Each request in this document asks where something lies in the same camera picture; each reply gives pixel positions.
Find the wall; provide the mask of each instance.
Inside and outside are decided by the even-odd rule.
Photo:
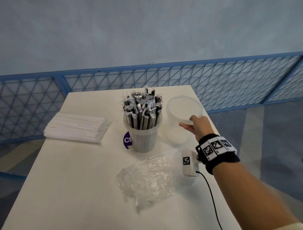
[[[0,75],[303,50],[302,0],[2,0]]]

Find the black cable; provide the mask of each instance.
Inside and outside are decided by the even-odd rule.
[[[219,226],[220,226],[221,230],[223,230],[223,229],[222,229],[222,227],[221,227],[221,224],[220,224],[219,218],[218,218],[218,214],[217,214],[217,209],[216,209],[216,205],[215,205],[214,197],[212,196],[212,192],[211,192],[211,189],[210,189],[209,183],[208,183],[207,179],[205,178],[205,176],[204,176],[202,173],[200,173],[200,174],[201,174],[201,175],[204,177],[204,179],[205,179],[205,181],[206,181],[206,183],[207,183],[207,185],[208,185],[208,188],[209,188],[209,191],[210,191],[210,195],[211,195],[211,198],[212,198],[212,203],[214,204],[214,208],[215,208],[216,218],[217,218],[217,221],[218,221],[218,224],[219,224]]]

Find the hand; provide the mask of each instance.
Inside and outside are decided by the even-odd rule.
[[[203,116],[200,118],[197,118],[195,115],[192,115],[190,117],[190,120],[193,121],[194,125],[186,125],[182,122],[179,123],[179,125],[186,130],[190,131],[196,136],[196,140],[199,142],[199,140],[204,137],[207,134],[213,134],[214,130],[211,127],[211,124],[207,117]]]

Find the table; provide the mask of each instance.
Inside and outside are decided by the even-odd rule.
[[[69,93],[61,111],[106,117],[111,125],[100,144],[46,139],[12,207],[3,230],[22,229],[220,229],[206,182],[202,177],[188,189],[143,210],[135,211],[132,200],[125,202],[115,177],[122,168],[173,146],[164,135],[167,119],[157,144],[148,154],[127,150],[123,137],[122,93],[130,90]],[[164,107],[177,95],[197,99],[191,86],[157,87]],[[186,147],[195,150],[194,135]],[[224,230],[240,229],[212,175],[200,164],[212,189]]]

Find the sleeve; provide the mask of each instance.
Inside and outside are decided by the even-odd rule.
[[[284,226],[282,228],[277,228],[275,230],[303,230],[303,224],[302,223],[296,223]]]

